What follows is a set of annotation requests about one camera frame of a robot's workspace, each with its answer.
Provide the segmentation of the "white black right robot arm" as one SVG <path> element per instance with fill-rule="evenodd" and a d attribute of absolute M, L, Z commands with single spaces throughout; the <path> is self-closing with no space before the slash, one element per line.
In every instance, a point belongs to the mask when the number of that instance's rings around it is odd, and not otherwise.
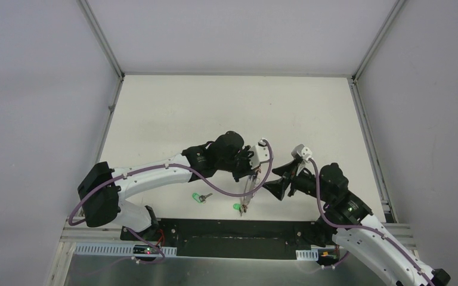
<path fill-rule="evenodd" d="M 371 269 L 386 285 L 447 285 L 451 276 L 432 268 L 403 246 L 348 189 L 348 179 L 337 163 L 319 172 L 299 170 L 299 160 L 273 169 L 278 180 L 264 188 L 279 200 L 289 191 L 310 195 L 323 212 L 313 223 L 312 244 L 339 245 Z"/>

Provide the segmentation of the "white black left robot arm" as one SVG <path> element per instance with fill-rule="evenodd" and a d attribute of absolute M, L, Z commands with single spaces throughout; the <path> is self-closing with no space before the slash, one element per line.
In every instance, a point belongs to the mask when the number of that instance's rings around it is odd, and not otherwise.
<path fill-rule="evenodd" d="M 132 229 L 142 240 L 151 241 L 158 233 L 153 211 L 149 206 L 129 202 L 129 197 L 170 184 L 207 181 L 217 171 L 229 172 L 239 181 L 254 175 L 270 157 L 265 140 L 251 147 L 244 144 L 238 133 L 228 131 L 214 141 L 188 147 L 155 163 L 111 168 L 108 162 L 99 162 L 78 186 L 83 222 L 90 228 L 115 223 Z"/>

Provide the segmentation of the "black robot base mount plate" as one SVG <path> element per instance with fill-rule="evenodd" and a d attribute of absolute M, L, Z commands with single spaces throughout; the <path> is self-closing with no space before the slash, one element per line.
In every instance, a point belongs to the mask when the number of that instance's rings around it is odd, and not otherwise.
<path fill-rule="evenodd" d="M 163 237 L 177 256 L 294 260 L 298 250 L 332 245 L 335 233 L 324 222 L 163 218 L 140 234 Z"/>

